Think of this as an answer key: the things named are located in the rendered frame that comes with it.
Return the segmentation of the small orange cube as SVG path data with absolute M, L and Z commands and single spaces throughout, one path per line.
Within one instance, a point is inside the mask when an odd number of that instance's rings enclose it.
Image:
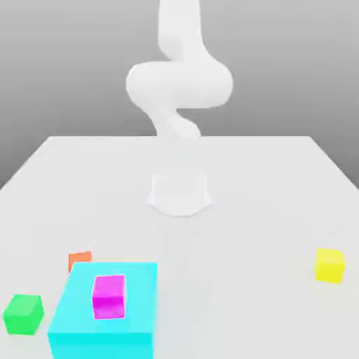
M 91 251 L 69 253 L 68 255 L 68 272 L 70 273 L 72 267 L 77 262 L 91 262 L 93 259 Z

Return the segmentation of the small magenta cube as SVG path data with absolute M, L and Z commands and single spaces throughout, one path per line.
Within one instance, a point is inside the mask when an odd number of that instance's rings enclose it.
M 126 316 L 126 277 L 122 274 L 96 276 L 93 283 L 94 319 L 123 319 Z

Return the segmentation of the small yellow cube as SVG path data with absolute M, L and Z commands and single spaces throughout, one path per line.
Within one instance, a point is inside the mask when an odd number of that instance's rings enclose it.
M 345 259 L 341 250 L 318 248 L 314 264 L 318 281 L 340 284 L 345 271 Z

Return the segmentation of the small green cube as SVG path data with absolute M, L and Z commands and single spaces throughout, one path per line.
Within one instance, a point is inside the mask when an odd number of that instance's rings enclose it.
M 8 334 L 35 335 L 44 317 L 40 295 L 15 294 L 3 312 Z

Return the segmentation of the large cyan box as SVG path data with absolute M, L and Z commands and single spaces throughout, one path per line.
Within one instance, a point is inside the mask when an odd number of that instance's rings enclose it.
M 96 319 L 94 282 L 110 275 L 126 278 L 126 314 Z M 155 262 L 77 262 L 48 328 L 53 359 L 154 359 L 156 315 Z

